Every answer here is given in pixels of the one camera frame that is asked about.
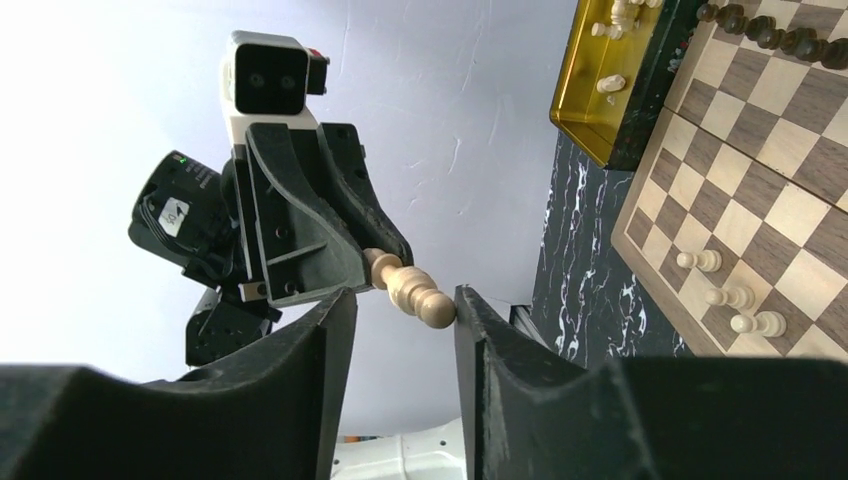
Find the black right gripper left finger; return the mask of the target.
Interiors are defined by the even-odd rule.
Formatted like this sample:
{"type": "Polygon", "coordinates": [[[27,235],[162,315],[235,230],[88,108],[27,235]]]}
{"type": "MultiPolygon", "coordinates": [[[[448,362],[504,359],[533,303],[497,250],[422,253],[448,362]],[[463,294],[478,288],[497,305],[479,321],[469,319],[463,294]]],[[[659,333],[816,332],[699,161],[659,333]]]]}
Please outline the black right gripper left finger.
{"type": "Polygon", "coordinates": [[[175,381],[1,369],[5,479],[327,479],[357,320],[342,288],[175,381]]]}

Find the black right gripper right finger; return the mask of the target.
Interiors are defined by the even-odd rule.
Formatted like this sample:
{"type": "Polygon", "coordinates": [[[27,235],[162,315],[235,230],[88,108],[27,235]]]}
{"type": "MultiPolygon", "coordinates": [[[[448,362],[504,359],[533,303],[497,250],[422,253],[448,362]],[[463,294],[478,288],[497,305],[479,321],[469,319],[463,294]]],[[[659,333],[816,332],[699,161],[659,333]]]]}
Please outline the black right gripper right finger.
{"type": "Polygon", "coordinates": [[[584,369],[455,291],[471,479],[843,479],[847,367],[618,357],[584,369]]]}

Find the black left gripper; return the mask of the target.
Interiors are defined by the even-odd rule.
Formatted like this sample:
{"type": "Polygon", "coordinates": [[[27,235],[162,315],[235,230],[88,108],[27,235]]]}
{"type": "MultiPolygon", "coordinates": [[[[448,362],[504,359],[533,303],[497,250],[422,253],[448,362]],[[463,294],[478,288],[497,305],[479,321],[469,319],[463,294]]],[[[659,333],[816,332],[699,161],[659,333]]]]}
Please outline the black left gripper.
{"type": "Polygon", "coordinates": [[[191,367],[267,336],[286,307],[368,290],[362,250],[414,264],[351,124],[254,123],[221,171],[174,151],[139,193],[128,234],[205,288],[185,329],[191,367]]]}

